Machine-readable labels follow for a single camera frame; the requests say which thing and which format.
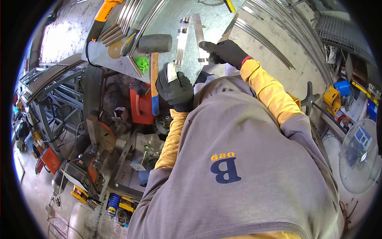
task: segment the yellow box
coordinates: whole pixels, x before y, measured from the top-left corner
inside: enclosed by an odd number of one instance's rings
[[[324,93],[323,98],[326,104],[326,110],[332,116],[335,116],[335,114],[338,112],[338,110],[341,107],[340,92],[336,90],[334,87],[329,86],[329,90]]]
[[[300,108],[301,110],[301,100],[299,98],[296,98],[294,97],[293,95],[291,95],[289,92],[286,92],[291,98],[292,100],[297,104],[297,106]]]

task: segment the spray can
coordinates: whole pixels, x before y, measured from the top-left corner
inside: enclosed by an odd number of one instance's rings
[[[118,194],[110,193],[106,207],[107,214],[109,214],[110,218],[115,217],[120,200],[121,197]]]

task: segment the grinding disc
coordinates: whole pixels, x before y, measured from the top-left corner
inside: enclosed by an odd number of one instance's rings
[[[113,59],[121,57],[121,47],[123,42],[121,40],[111,44],[108,49],[109,56]]]

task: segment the black work glove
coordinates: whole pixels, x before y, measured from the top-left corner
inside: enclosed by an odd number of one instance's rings
[[[160,96],[174,106],[177,112],[191,112],[194,104],[194,88],[183,72],[177,72],[178,80],[170,83],[167,79],[167,66],[161,71],[157,80]]]
[[[202,41],[200,48],[210,53],[209,61],[214,64],[228,63],[240,70],[245,60],[253,59],[245,53],[236,43],[231,40],[219,42],[217,45],[212,42]]]

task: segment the metal workbench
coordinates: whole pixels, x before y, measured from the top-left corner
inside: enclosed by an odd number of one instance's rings
[[[133,22],[133,27],[140,27],[138,25],[139,22],[142,20],[143,15],[153,2],[154,0],[143,0],[142,6]],[[237,11],[244,2],[245,0],[232,0]],[[115,22],[121,8],[122,4],[115,7],[109,16],[103,31]],[[192,15],[194,13],[200,13],[201,15],[204,39],[213,43],[219,41],[236,14],[229,12],[223,0],[167,0],[144,32],[144,35],[170,34],[172,36],[173,43],[171,51],[159,53],[159,70],[161,70],[166,63],[173,62],[175,59],[178,43],[177,36],[179,35],[180,23],[183,15]],[[150,83],[149,71],[147,71],[142,78],[139,78],[127,57],[121,56],[117,59],[113,59],[108,54],[108,48],[109,47],[105,47],[100,40],[90,42],[88,49],[90,61],[133,78],[137,78],[146,83]],[[134,59],[141,56],[146,57],[150,61],[150,54],[141,54],[137,51],[133,54]],[[81,58],[87,60],[85,57],[85,48]],[[195,30],[193,21],[191,20],[185,55],[183,58],[183,67],[177,68],[177,70],[182,71],[192,84],[195,83],[196,78],[202,69],[202,66],[197,61],[198,58],[199,52]]]

